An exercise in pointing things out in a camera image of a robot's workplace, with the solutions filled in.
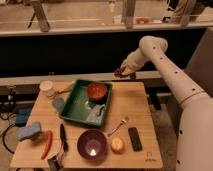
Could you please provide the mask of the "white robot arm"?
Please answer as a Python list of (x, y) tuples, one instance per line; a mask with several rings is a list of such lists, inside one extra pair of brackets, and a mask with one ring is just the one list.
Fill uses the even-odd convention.
[(166, 55), (166, 39), (144, 36), (122, 62), (127, 76), (151, 61), (182, 107), (176, 171), (213, 171), (213, 98)]

